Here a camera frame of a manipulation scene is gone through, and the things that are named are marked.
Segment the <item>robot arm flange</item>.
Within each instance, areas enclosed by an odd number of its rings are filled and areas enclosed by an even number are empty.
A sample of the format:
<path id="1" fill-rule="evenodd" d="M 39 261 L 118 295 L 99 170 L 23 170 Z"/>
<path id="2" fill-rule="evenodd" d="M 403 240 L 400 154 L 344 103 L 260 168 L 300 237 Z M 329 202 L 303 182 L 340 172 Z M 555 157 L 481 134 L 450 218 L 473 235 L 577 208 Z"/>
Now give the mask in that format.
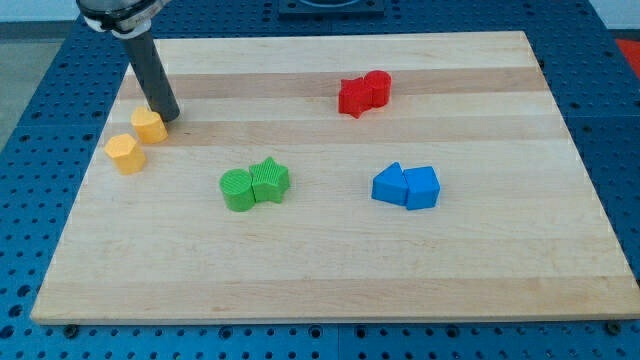
<path id="1" fill-rule="evenodd" d="M 171 0 L 76 0 L 86 24 L 96 32 L 132 39 L 151 29 L 155 17 Z"/>

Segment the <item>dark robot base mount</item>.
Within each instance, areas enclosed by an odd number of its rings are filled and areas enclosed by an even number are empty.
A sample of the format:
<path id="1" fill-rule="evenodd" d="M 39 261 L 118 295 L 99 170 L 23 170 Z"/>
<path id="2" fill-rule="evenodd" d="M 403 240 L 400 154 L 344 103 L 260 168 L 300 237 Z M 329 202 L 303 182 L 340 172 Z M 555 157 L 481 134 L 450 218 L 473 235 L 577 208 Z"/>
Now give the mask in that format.
<path id="1" fill-rule="evenodd" d="M 279 0 L 277 12 L 282 19 L 383 15 L 386 3 L 386 0 Z"/>

